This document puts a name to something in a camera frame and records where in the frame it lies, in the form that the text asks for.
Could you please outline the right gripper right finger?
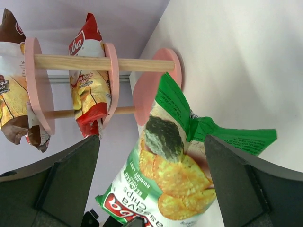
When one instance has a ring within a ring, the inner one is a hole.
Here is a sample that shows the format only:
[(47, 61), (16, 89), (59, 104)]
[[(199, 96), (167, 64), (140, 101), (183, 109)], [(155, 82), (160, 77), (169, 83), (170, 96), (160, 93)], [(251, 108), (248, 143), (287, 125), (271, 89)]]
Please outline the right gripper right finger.
[(301, 227), (303, 174), (214, 136), (205, 154), (226, 227)]

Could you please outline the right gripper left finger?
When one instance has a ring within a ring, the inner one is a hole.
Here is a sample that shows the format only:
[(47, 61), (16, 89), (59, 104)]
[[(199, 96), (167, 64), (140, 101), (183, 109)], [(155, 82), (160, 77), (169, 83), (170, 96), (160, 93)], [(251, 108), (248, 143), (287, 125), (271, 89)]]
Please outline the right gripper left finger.
[(0, 176), (2, 227), (79, 227), (100, 140), (90, 136), (52, 156)]

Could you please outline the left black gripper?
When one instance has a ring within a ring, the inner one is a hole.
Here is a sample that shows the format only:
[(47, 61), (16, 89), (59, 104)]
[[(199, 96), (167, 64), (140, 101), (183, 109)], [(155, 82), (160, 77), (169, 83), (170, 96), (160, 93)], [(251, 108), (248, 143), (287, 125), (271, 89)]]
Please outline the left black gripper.
[[(111, 225), (110, 220), (105, 222), (98, 221), (99, 215), (94, 209), (91, 209), (83, 215), (81, 227), (109, 227)], [(133, 220), (127, 222), (123, 227), (144, 227), (144, 218), (135, 217)]]

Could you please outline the green Chuba chips bag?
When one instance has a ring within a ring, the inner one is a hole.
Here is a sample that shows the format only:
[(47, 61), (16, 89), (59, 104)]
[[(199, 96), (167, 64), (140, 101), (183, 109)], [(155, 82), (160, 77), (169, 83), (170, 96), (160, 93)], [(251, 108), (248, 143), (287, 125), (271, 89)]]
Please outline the green Chuba chips bag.
[(122, 224), (142, 217), (147, 227), (195, 226), (216, 198), (208, 135), (255, 156), (277, 139), (274, 129), (227, 129), (194, 114), (175, 80), (163, 74), (136, 145), (97, 203)]

